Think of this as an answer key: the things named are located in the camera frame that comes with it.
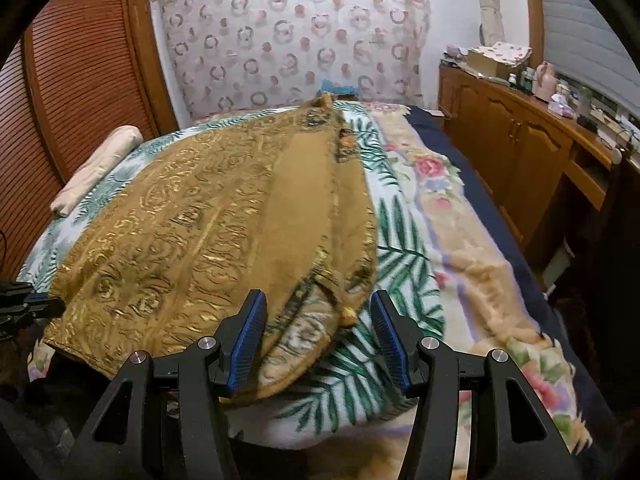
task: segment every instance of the wooden countertop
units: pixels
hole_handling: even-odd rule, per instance
[[[457,73],[469,77],[471,79],[477,79],[471,74],[465,72],[460,68],[440,67],[441,70],[455,70]],[[486,79],[482,80],[485,84],[491,85],[494,91],[501,92],[502,94],[510,97],[512,100],[518,102],[523,107],[529,109],[540,115],[544,115],[545,119],[551,121],[555,126],[560,128],[575,142],[580,144],[585,150],[593,155],[607,170],[611,169],[611,151],[597,141],[598,136],[591,133],[589,130],[583,128],[577,123],[574,123],[571,119],[558,117],[549,113],[547,104],[543,103],[539,99],[533,96],[527,96],[522,92],[512,90],[506,86],[498,83],[492,83]]]

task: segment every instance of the triangular cutout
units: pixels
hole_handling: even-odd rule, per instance
[[[97,430],[95,430],[94,440],[113,444],[126,442],[132,391],[133,383],[131,381],[125,381],[120,385],[118,394],[107,408]]]
[[[511,419],[511,439],[516,444],[544,440],[545,427],[530,405],[520,385],[513,379],[507,381],[507,399]]]

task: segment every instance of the golden blanket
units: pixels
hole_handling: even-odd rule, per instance
[[[162,152],[66,256],[46,341],[111,377],[135,350],[213,334],[260,288],[264,358],[245,398],[270,396],[356,322],[375,251],[358,145],[327,96]]]

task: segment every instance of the wall hanging fabric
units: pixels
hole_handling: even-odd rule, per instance
[[[323,79],[422,104],[429,0],[159,0],[192,119],[298,104]]]

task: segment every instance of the bed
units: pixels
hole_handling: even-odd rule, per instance
[[[613,416],[571,350],[469,163],[420,108],[336,101],[334,110],[341,113],[357,140],[376,213],[375,288],[390,290],[396,307],[416,319],[425,334],[442,338],[455,349],[484,353],[503,346],[517,356],[514,359],[552,414],[583,476],[603,478],[616,459],[618,430]],[[293,111],[280,108],[213,119],[142,144],[68,218],[50,224],[18,278],[34,283],[40,291],[49,290],[56,270],[82,232],[177,141],[220,128],[244,128],[245,121]],[[346,141],[341,145],[351,146]],[[455,222],[455,229],[450,222]],[[308,329],[304,318],[299,320],[301,324],[290,323],[283,336],[288,338],[288,348],[299,344],[300,334]],[[229,411],[230,434],[241,434],[253,444],[286,449],[313,448],[319,443],[330,446],[333,439],[391,438],[396,452],[401,450],[401,462],[415,404],[401,399],[390,384],[367,309],[357,313],[357,321],[336,330],[332,339],[331,351],[316,358],[293,384],[286,384],[277,395],[265,395],[250,406]],[[88,358],[87,352],[78,352],[56,338],[55,331],[49,330],[46,341],[108,376],[114,373],[113,364]],[[30,365],[32,379],[46,374],[51,353],[50,346],[36,348]],[[460,442],[468,445],[470,399],[464,392],[460,410]],[[459,447],[455,468],[463,475],[468,449]],[[364,454],[358,467],[370,466],[372,457],[382,452]],[[389,455],[389,471],[380,478],[398,474],[397,457],[392,452]],[[340,459],[336,456],[334,462],[339,465]]]

